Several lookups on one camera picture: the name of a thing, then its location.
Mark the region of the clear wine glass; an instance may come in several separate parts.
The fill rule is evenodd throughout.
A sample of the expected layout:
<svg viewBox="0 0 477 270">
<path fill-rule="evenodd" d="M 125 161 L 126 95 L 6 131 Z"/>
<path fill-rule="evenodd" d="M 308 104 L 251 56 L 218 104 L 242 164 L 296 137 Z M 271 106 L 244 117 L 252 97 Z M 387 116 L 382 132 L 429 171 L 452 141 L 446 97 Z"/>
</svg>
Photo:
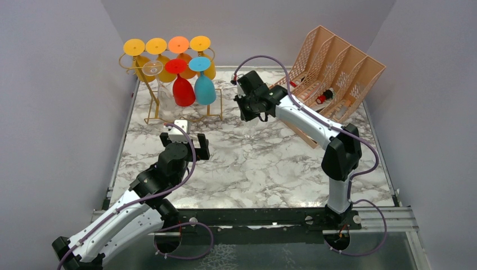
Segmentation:
<svg viewBox="0 0 477 270">
<path fill-rule="evenodd" d="M 162 83 L 160 80 L 160 73 L 164 70 L 164 65 L 157 60 L 152 60 L 145 63 L 142 67 L 142 72 L 144 75 L 154 77 L 157 81 L 157 90 L 153 91 L 148 82 L 146 85 L 150 90 L 151 102 L 150 108 L 148 111 L 148 117 L 144 121 L 148 124 L 151 120 L 161 120 L 167 122 L 164 119 L 165 116 L 170 114 L 170 111 L 174 108 L 172 104 L 172 94 L 169 89 Z"/>
<path fill-rule="evenodd" d="M 244 142 L 247 144 L 253 144 L 258 140 L 261 140 L 263 137 L 262 132 L 268 127 L 268 125 L 269 119 L 265 116 L 259 116 L 251 121 L 244 122 L 244 127 L 242 129 Z"/>
</svg>

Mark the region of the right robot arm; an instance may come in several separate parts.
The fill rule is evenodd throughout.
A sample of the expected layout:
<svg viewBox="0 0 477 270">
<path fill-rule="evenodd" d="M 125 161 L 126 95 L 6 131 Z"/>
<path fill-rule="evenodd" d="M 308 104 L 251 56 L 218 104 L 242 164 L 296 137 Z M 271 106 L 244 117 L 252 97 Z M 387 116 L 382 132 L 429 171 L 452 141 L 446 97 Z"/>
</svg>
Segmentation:
<svg viewBox="0 0 477 270">
<path fill-rule="evenodd" d="M 337 123 L 310 110 L 286 88 L 280 85 L 269 88 L 256 71 L 240 78 L 233 75 L 231 83 L 237 87 L 234 101 L 240 109 L 241 120 L 249 122 L 258 118 L 266 122 L 272 116 L 298 128 L 324 149 L 321 168 L 329 178 L 325 223 L 333 229 L 344 225 L 352 209 L 350 175 L 362 157 L 357 127 L 349 124 L 339 131 Z"/>
</svg>

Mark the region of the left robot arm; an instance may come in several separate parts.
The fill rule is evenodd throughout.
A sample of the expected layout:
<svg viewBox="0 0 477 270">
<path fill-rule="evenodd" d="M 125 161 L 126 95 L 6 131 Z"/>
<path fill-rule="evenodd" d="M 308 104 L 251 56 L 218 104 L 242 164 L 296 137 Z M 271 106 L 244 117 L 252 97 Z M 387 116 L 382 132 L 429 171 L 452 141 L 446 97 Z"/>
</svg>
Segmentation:
<svg viewBox="0 0 477 270">
<path fill-rule="evenodd" d="M 120 199 L 88 227 L 52 243 L 57 269 L 103 269 L 138 238 L 154 231 L 170 231 L 179 223 L 178 210 L 167 196 L 192 176 L 197 161 L 209 160 L 209 141 L 197 135 L 199 147 L 185 136 L 160 135 L 164 151 L 142 171 Z"/>
</svg>

